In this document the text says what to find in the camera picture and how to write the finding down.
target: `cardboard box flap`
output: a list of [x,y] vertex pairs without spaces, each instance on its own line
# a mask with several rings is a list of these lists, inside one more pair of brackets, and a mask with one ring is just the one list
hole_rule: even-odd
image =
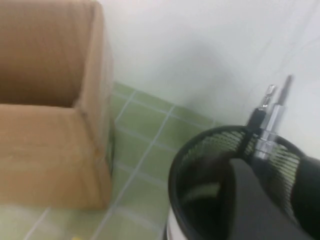
[[79,97],[93,3],[0,1],[0,102],[71,107]]
[[109,112],[112,89],[110,46],[107,41],[102,6],[94,3],[93,28],[85,63],[79,107],[86,116],[96,144],[105,152],[109,129]]
[[96,148],[75,109],[0,104],[0,126],[0,167],[95,162]]

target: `black mesh cup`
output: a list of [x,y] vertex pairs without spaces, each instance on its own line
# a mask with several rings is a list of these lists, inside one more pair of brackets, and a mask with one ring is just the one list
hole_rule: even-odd
[[[221,235],[213,235],[213,232],[218,232],[216,230],[222,227],[213,217],[218,214],[215,201],[220,190],[219,183],[204,180],[199,185],[190,184],[195,176],[194,171],[188,169],[202,164],[200,161],[205,156],[235,153],[246,132],[245,126],[213,128],[192,138],[176,154],[169,173],[169,200],[179,227],[188,240],[223,239]],[[255,141],[255,138],[251,139],[242,156],[248,163]],[[305,157],[295,145],[278,137],[267,165],[266,191],[272,201],[293,221],[296,219],[290,201],[291,192],[297,167]]]

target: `floor tile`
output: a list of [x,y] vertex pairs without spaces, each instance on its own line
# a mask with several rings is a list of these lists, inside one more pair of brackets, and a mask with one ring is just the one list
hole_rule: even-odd
[[165,117],[165,113],[155,111],[135,102],[130,102],[117,125],[153,139]]
[[112,175],[112,199],[111,202],[114,202],[124,185],[126,184],[130,173],[124,171],[118,167],[115,167]]
[[213,122],[212,119],[210,119],[209,117],[197,114],[194,111],[191,111],[187,108],[180,107],[180,106],[176,106],[173,109],[172,114],[181,119],[190,121],[195,124],[203,125],[206,127],[210,127]]
[[167,182],[170,166],[175,155],[176,153],[172,151],[154,145],[144,159],[140,172]]
[[0,239],[22,240],[35,222],[19,217],[10,210],[4,210],[0,215]]
[[135,89],[133,89],[132,87],[129,87],[127,85],[121,84],[119,82],[115,82],[114,86],[113,86],[113,90],[116,93],[122,94],[122,95],[126,95],[126,96],[130,96]]
[[157,142],[173,149],[179,149],[202,131],[203,129],[197,126],[169,117]]
[[114,119],[118,117],[119,113],[121,112],[126,102],[127,102],[126,99],[116,95],[112,95],[111,106],[112,106],[112,115]]
[[158,233],[114,213],[105,223],[97,240],[156,240]]
[[137,92],[133,99],[139,102],[142,102],[144,104],[147,104],[148,106],[151,106],[155,109],[159,109],[163,111],[169,111],[170,108],[173,106],[173,104],[170,102],[167,102],[165,100],[162,100],[158,97],[149,95],[144,92]]
[[86,240],[95,232],[105,214],[105,210],[52,209],[46,215],[45,221],[66,233]]
[[163,224],[168,216],[168,193],[164,188],[135,178],[124,193],[119,206],[153,223]]
[[56,232],[47,232],[37,228],[28,240],[71,240],[71,236],[65,236]]
[[149,142],[117,130],[115,133],[115,160],[135,168],[149,144]]

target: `mesh pen holder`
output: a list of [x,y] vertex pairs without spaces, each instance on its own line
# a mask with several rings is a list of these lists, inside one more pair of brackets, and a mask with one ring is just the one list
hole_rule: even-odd
[[[202,226],[208,224],[207,219],[202,219],[202,216],[199,216],[198,219],[192,219],[197,216],[187,214],[184,203],[185,196],[192,192],[195,186],[192,186],[191,189],[186,185],[184,179],[191,177],[186,176],[186,174],[190,174],[190,172],[186,173],[186,169],[191,164],[196,164],[195,161],[212,155],[212,153],[218,155],[225,152],[236,152],[247,131],[245,126],[222,126],[204,131],[187,142],[175,156],[169,173],[169,199],[176,221],[188,240],[214,240],[214,238],[205,236],[206,234],[201,232]],[[243,160],[249,161],[255,141],[256,139],[252,138],[247,145],[241,157]],[[295,221],[295,217],[290,197],[297,167],[304,157],[305,154],[295,145],[278,137],[274,152],[267,165],[266,191],[272,201],[293,221]]]

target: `tile grout line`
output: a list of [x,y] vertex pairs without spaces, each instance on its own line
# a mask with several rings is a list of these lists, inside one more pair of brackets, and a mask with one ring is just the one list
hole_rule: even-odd
[[125,207],[117,207],[115,212],[119,212],[121,215],[132,219],[133,222],[135,222],[135,223],[140,223],[140,225],[144,226],[146,229],[153,229],[156,231],[160,231],[160,229],[161,229],[157,223],[150,221],[150,220],[132,212],[131,210],[126,209]]
[[133,93],[131,93],[130,97],[126,100],[125,104],[123,105],[121,111],[119,112],[118,116],[116,117],[116,119],[114,121],[115,123],[117,123],[119,121],[119,119],[121,118],[122,114],[126,110],[126,108],[129,105],[129,103],[132,101],[132,99],[134,98],[136,93],[137,93],[137,90],[134,90]]
[[118,194],[117,198],[115,199],[112,208],[110,210],[108,210],[104,216],[104,218],[101,220],[100,224],[98,225],[96,231],[93,233],[92,237],[90,240],[96,240],[97,237],[99,236],[102,228],[104,227],[105,223],[107,222],[107,220],[110,218],[110,216],[112,215],[112,212],[114,210],[114,208],[118,205],[119,201],[121,200],[122,196],[124,195],[126,189],[128,188],[128,186],[131,184],[131,182],[133,181],[134,177],[136,176],[137,172],[139,171],[140,166],[142,165],[143,161],[145,160],[147,154],[149,153],[149,151],[151,150],[152,146],[154,145],[154,143],[156,142],[156,140],[158,139],[158,137],[160,136],[163,128],[165,127],[165,124],[167,122],[167,120],[169,119],[170,113],[174,110],[175,105],[173,105],[169,112],[167,113],[167,115],[165,116],[165,119],[163,120],[157,134],[155,135],[155,137],[153,138],[152,142],[149,144],[149,146],[147,147],[147,149],[145,150],[144,154],[142,155],[140,161],[138,162],[138,164],[136,165],[134,171],[132,172],[132,174],[130,175],[130,177],[128,178],[128,180],[126,181],[125,185],[123,186],[122,190],[120,191],[120,193]]
[[[139,100],[131,99],[131,102],[133,102],[133,103],[135,103],[135,104],[139,104],[139,105],[141,105],[141,106],[143,106],[143,107],[146,107],[146,108],[148,108],[148,109],[152,109],[152,110],[157,111],[157,112],[159,112],[159,113],[163,113],[163,114],[167,114],[167,113],[168,113],[168,111],[161,110],[161,109],[159,109],[159,108],[150,106],[150,105],[145,104],[144,102],[141,102],[141,101],[139,101]],[[175,118],[175,119],[179,119],[179,120],[181,120],[181,121],[183,121],[183,122],[185,122],[185,123],[187,123],[187,124],[193,125],[193,126],[195,126],[195,127],[201,128],[201,129],[207,129],[207,128],[210,128],[210,127],[212,126],[212,123],[211,123],[211,124],[208,124],[208,125],[206,125],[206,124],[199,124],[199,123],[196,123],[196,122],[193,122],[193,121],[189,121],[189,120],[187,120],[187,119],[184,119],[184,118],[182,118],[182,117],[180,117],[180,116],[177,116],[177,115],[175,115],[175,114],[172,114],[172,113],[170,113],[170,117],[173,117],[173,118]]]
[[[147,137],[145,137],[145,136],[143,136],[143,135],[141,135],[141,134],[139,134],[139,133],[137,133],[135,131],[128,130],[123,126],[117,126],[116,129],[119,130],[120,132],[128,134],[128,135],[130,135],[132,137],[136,137],[137,139],[140,139],[140,140],[145,141],[147,143],[150,143],[152,141],[152,139],[147,138]],[[157,146],[157,147],[163,148],[165,150],[168,150],[170,152],[173,152],[173,153],[177,153],[179,151],[179,149],[175,149],[175,148],[169,147],[169,146],[167,146],[165,144],[158,143],[158,142],[154,143],[154,145]]]
[[50,207],[47,207],[44,212],[41,214],[41,216],[38,218],[38,220],[34,223],[34,225],[32,226],[32,228],[28,231],[28,233],[25,235],[25,237],[23,238],[23,240],[28,240],[29,237],[34,233],[34,231],[36,230],[36,228],[41,224],[41,222],[45,219],[45,217],[47,216],[47,214],[50,211]]
[[[129,173],[129,174],[132,174],[132,172],[134,171],[134,168],[127,166],[123,163],[116,163],[115,166],[117,168]],[[139,177],[140,179],[143,179],[147,183],[150,183],[152,185],[156,185],[156,186],[163,188],[163,189],[168,189],[168,184],[165,181],[163,181],[159,178],[156,178],[154,176],[151,176],[148,173],[138,171],[136,176]]]

